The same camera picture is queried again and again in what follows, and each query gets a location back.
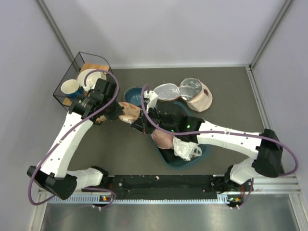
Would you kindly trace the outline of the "floral mesh laundry bag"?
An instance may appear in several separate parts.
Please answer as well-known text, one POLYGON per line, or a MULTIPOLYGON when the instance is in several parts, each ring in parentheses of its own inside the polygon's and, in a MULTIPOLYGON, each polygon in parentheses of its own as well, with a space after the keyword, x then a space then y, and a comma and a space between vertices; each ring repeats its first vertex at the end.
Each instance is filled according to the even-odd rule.
MULTIPOLYGON (((123 109, 123 115, 120 115, 118 117, 118 119, 120 119, 121 121, 125 122, 125 123, 129 123, 132 124, 133 122, 135 122, 138 117, 140 116, 141 113, 141 109, 137 106, 134 106, 130 103, 127 102, 117 102, 114 101, 113 103, 119 103, 121 106, 124 107, 123 109)), ((100 115, 97 119, 96 119, 96 123, 97 124, 101 124, 104 121, 108 121, 105 118, 105 110, 103 111, 103 114, 100 115)))

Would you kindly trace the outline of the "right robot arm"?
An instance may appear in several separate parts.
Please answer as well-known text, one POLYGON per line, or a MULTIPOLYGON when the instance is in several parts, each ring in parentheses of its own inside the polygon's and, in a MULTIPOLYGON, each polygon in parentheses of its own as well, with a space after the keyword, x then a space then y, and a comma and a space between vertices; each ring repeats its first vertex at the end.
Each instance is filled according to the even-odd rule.
POLYGON ((172 139, 175 155, 185 161, 200 157, 201 147, 205 145, 246 155, 244 161, 230 166, 225 173, 225 186, 232 191, 255 177, 277 178, 280 175, 283 148, 270 129, 262 133, 238 131, 198 117, 160 113, 153 108, 141 111, 131 126, 153 136, 162 132, 164 138, 172 139))

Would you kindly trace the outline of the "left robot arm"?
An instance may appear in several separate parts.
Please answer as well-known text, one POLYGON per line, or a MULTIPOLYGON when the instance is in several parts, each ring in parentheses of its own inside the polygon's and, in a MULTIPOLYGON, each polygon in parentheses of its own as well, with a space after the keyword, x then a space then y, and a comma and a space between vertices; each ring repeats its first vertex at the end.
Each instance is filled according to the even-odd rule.
POLYGON ((69 163, 83 136, 105 116, 116 119, 123 108, 116 101, 119 83, 99 79, 89 95, 79 94, 72 99, 64 124, 47 156, 37 165, 30 166, 27 175, 31 182, 62 200, 76 190, 94 186, 104 191, 109 186, 108 172, 92 166, 84 170, 69 171, 69 163))

